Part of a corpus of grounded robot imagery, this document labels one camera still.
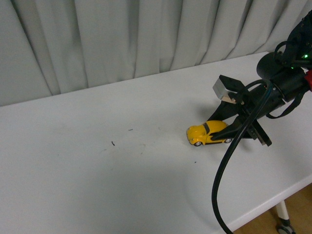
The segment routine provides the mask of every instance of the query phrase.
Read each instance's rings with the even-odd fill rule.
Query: red part
[[[310,91],[312,92],[312,70],[308,70],[304,79],[307,80],[310,86]]]

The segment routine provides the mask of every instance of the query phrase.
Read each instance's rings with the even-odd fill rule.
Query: table leg
[[[277,231],[279,234],[295,234],[293,227],[291,226],[291,222],[289,220],[287,208],[285,201],[281,201],[276,205],[277,215],[281,220],[282,224],[277,226]]]

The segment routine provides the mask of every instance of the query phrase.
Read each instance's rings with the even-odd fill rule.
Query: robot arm
[[[311,12],[293,29],[287,41],[280,43],[275,52],[265,55],[258,63],[258,75],[262,79],[269,80],[273,85],[273,90],[243,138],[259,139],[263,145],[271,145],[270,138],[257,119],[263,116],[283,117],[300,104],[303,95],[312,89],[312,70],[305,73],[301,67],[312,69]],[[221,99],[221,104],[208,121],[225,120],[236,115],[237,117],[231,125],[214,134],[212,140],[234,138],[254,106],[259,102],[266,87],[259,85],[251,91],[248,89],[239,80],[222,75],[219,77],[214,85],[214,91]],[[293,102],[280,116],[273,117],[270,114],[273,110],[292,100]]]

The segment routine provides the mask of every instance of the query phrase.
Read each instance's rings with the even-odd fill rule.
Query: wooden floor
[[[285,200],[291,225],[297,234],[312,234],[312,184]],[[276,209],[250,221],[234,234],[278,234]]]

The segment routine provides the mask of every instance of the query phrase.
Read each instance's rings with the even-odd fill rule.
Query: caster wheel
[[[276,229],[279,234],[296,234],[292,226],[281,225],[278,226]]]

